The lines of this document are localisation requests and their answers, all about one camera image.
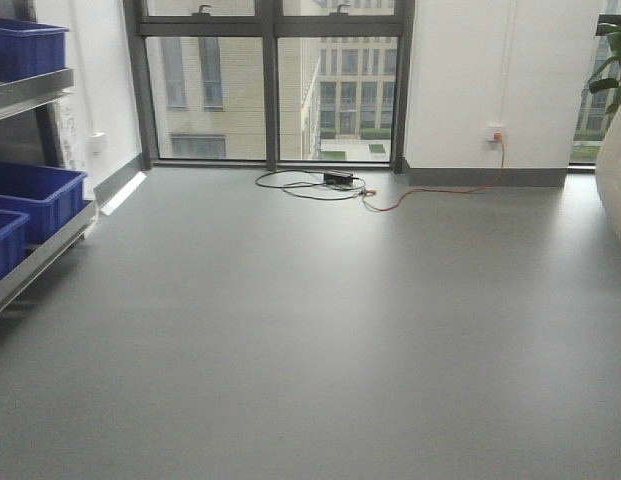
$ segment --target plastic crate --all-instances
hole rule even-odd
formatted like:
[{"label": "plastic crate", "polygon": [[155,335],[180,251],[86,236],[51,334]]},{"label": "plastic crate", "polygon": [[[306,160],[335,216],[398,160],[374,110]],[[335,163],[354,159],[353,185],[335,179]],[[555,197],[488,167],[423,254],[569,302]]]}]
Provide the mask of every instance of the plastic crate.
[{"label": "plastic crate", "polygon": [[25,258],[28,215],[0,210],[0,280]]},{"label": "plastic crate", "polygon": [[26,242],[40,244],[84,206],[84,172],[0,162],[0,209],[27,213]]},{"label": "plastic crate", "polygon": [[65,68],[64,27],[0,18],[0,82]]}]

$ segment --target wall outlet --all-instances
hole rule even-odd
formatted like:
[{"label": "wall outlet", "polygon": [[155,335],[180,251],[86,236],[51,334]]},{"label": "wall outlet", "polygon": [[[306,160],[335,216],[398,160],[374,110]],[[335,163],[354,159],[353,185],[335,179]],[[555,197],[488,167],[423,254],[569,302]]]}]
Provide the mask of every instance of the wall outlet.
[{"label": "wall outlet", "polygon": [[98,157],[108,148],[108,143],[106,141],[106,134],[103,132],[95,132],[90,135],[90,139],[88,140],[88,150],[89,152]]},{"label": "wall outlet", "polygon": [[501,138],[506,136],[506,127],[503,125],[490,124],[488,125],[488,131],[486,132],[486,140],[488,142],[497,142],[499,141],[496,136],[501,134]]}]

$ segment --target gray baseboard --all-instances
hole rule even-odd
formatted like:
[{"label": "gray baseboard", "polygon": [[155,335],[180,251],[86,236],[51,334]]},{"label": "gray baseboard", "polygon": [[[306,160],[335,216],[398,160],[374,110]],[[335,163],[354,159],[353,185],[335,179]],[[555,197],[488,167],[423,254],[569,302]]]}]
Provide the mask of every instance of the gray baseboard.
[{"label": "gray baseboard", "polygon": [[103,205],[110,200],[116,193],[121,190],[126,183],[139,173],[142,166],[142,156],[137,155],[135,158],[126,163],[123,167],[110,175],[106,180],[101,182],[94,188],[94,195],[97,203]]},{"label": "gray baseboard", "polygon": [[[499,174],[497,168],[408,168],[410,185],[469,187],[486,185]],[[563,187],[567,168],[505,169],[496,186]]]}]

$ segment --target charger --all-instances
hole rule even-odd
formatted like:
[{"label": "charger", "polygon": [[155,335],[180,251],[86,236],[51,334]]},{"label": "charger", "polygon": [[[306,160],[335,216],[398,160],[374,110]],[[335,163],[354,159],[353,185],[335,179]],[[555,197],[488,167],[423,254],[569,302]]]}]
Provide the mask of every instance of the charger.
[{"label": "charger", "polygon": [[323,172],[323,182],[326,185],[348,185],[352,187],[354,175],[348,172],[328,170],[327,172]]}]

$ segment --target metal shelf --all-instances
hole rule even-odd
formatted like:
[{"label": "metal shelf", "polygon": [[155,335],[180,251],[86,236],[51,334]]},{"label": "metal shelf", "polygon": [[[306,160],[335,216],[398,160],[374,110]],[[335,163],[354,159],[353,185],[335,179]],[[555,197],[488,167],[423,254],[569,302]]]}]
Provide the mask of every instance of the metal shelf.
[{"label": "metal shelf", "polygon": [[96,203],[88,202],[45,243],[39,245],[8,275],[0,280],[0,313],[64,251],[81,238],[96,214]]},{"label": "metal shelf", "polygon": [[[74,84],[70,69],[59,70],[16,82],[0,84],[0,120],[37,109],[69,94]],[[83,210],[70,219],[45,243],[35,246],[23,262],[0,280],[0,313],[30,285],[59,255],[77,242],[96,214],[96,203],[86,202]]]},{"label": "metal shelf", "polygon": [[71,69],[0,84],[0,120],[32,110],[68,95],[74,82]]}]

